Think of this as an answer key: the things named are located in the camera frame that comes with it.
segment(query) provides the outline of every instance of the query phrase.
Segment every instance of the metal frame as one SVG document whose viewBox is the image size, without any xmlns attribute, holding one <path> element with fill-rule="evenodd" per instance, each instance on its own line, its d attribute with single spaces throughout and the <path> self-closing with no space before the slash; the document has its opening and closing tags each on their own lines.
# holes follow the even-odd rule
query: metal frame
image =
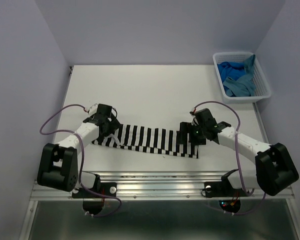
<svg viewBox="0 0 300 240">
<path fill-rule="evenodd" d="M 257 117 L 257 121 L 261 130 L 263 141 L 268 143 L 265 128 L 256 103 L 253 108 Z M 226 172 L 214 171 L 192 171 L 192 172 L 96 172 L 101 175 L 103 182 L 116 182 L 117 197 L 123 201 L 192 201 L 192 200 L 211 200 L 201 195 L 204 188 L 204 182 L 220 180 L 221 176 Z M 71 192 L 59 191 L 48 187 L 43 187 L 34 183 L 32 194 L 30 197 L 29 207 L 23 223 L 21 240 L 26 240 L 30 236 L 31 227 L 38 201 L 81 201 L 81 199 L 73 199 Z M 261 199 L 263 192 L 256 190 L 251 197 L 245 199 Z M 293 221 L 298 239 L 300 240 L 300 214 L 295 204 L 294 194 L 291 187 L 286 188 L 278 195 L 267 199 L 286 199 L 291 219 Z"/>
</svg>

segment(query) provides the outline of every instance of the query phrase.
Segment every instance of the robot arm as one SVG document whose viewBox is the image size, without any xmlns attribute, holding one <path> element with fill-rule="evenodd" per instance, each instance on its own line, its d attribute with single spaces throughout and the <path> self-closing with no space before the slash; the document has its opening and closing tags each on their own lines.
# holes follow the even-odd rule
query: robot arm
<svg viewBox="0 0 300 240">
<path fill-rule="evenodd" d="M 195 132 L 193 135 L 195 138 L 205 137 L 235 151 L 235 128 L 226 122 L 217 123 L 207 108 L 191 112 L 191 114 L 194 117 Z M 255 164 L 255 170 L 242 171 L 245 185 L 248 188 L 259 188 L 273 196 L 299 178 L 286 147 L 280 143 L 269 145 L 239 132 L 237 133 L 237 151 Z M 232 194 L 231 189 L 241 188 L 239 172 L 233 170 L 223 176 L 218 185 L 206 190 L 206 195 L 221 197 L 222 194 L 227 195 L 226 192 Z"/>
<path fill-rule="evenodd" d="M 83 120 L 75 131 L 86 147 L 93 140 L 102 142 L 104 138 L 113 134 L 121 124 L 112 114 L 112 106 L 98 104 L 97 110 L 89 111 L 89 117 Z M 78 154 L 81 146 L 78 138 L 72 134 L 64 140 L 44 146 L 41 156 L 37 181 L 39 185 L 63 191 L 72 191 L 78 180 Z"/>
</svg>

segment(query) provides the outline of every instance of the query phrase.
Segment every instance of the white basket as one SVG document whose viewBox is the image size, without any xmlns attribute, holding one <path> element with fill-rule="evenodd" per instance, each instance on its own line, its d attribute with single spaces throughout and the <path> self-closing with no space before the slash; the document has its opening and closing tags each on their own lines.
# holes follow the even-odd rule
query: white basket
<svg viewBox="0 0 300 240">
<path fill-rule="evenodd" d="M 227 96 L 225 94 L 225 91 L 224 91 L 224 87 L 223 87 L 223 84 L 222 84 L 222 80 L 221 80 L 221 77 L 220 77 L 220 73 L 219 73 L 219 69 L 218 69 L 218 66 L 217 64 L 220 64 L 222 62 L 236 62 L 236 63 L 241 63 L 243 62 L 244 60 L 246 60 L 248 57 L 250 57 L 251 55 L 253 55 L 253 53 L 249 53 L 249 52 L 219 52 L 219 53 L 215 53 L 213 55 L 213 61 L 214 61 L 214 66 L 215 66 L 215 70 L 216 70 L 216 74 L 218 76 L 218 79 L 219 79 L 219 83 L 220 83 L 220 88 L 221 88 L 221 91 L 222 91 L 222 98 L 223 98 L 223 102 L 224 103 L 228 103 L 228 104 L 246 104 L 246 103 L 255 103 L 256 101 L 259 101 L 261 99 L 266 99 L 266 98 L 269 98 L 271 96 L 271 89 L 270 89 L 270 86 L 263 74 L 263 71 L 261 69 L 261 66 L 257 60 L 257 58 L 255 58 L 254 60 L 254 75 L 253 75 L 253 83 L 255 84 L 256 86 L 256 89 L 254 91 L 254 94 L 255 96 L 242 96 L 242 97 L 230 97 L 230 96 Z"/>
</svg>

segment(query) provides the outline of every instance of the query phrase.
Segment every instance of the black mount bracket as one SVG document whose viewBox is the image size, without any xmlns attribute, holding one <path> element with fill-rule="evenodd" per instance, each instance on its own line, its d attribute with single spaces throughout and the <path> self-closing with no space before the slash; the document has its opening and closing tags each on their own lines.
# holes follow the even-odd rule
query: black mount bracket
<svg viewBox="0 0 300 240">
<path fill-rule="evenodd" d="M 62 166 L 54 162 L 62 159 Z M 70 192 L 78 179 L 78 155 L 73 147 L 48 143 L 44 146 L 37 181 L 39 185 Z"/>
<path fill-rule="evenodd" d="M 299 179 L 286 147 L 277 143 L 255 157 L 256 180 L 268 195 L 277 195 L 280 191 Z"/>
<path fill-rule="evenodd" d="M 106 196 L 112 196 L 112 197 L 116 197 L 116 192 L 115 193 L 111 193 L 110 192 L 110 188 L 117 188 L 117 184 L 116 182 L 101 182 L 99 185 L 99 188 L 95 188 L 94 186 L 92 188 L 89 188 L 90 190 L 98 193 L 98 194 L 102 194 L 102 195 L 106 195 Z M 72 198 L 74 199 L 100 199 L 101 197 L 99 196 L 95 196 L 87 191 L 85 191 L 83 188 L 79 188 L 77 193 L 72 193 Z"/>
<path fill-rule="evenodd" d="M 242 189 L 234 189 L 228 177 L 237 171 L 237 169 L 231 170 L 225 175 L 221 177 L 221 181 L 206 181 L 204 183 L 204 190 L 202 190 L 202 195 L 206 198 L 224 198 L 224 197 L 232 197 L 236 192 L 239 192 L 239 196 L 244 197 L 246 194 Z"/>
</svg>

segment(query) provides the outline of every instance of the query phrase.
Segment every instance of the lavender wall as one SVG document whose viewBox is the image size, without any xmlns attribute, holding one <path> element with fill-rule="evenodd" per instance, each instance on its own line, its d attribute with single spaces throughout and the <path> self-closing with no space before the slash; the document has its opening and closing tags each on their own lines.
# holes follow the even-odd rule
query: lavender wall
<svg viewBox="0 0 300 240">
<path fill-rule="evenodd" d="M 47 142 L 38 130 L 60 107 L 68 76 L 35 2 L 0 0 L 0 240 L 19 237 Z"/>
<path fill-rule="evenodd" d="M 288 147 L 300 175 L 300 0 L 286 0 L 256 53 L 273 91 L 258 103 L 267 135 Z M 293 190 L 300 210 L 300 179 Z"/>
<path fill-rule="evenodd" d="M 70 64 L 210 64 L 255 51 L 284 0 L 36 0 Z"/>
</svg>

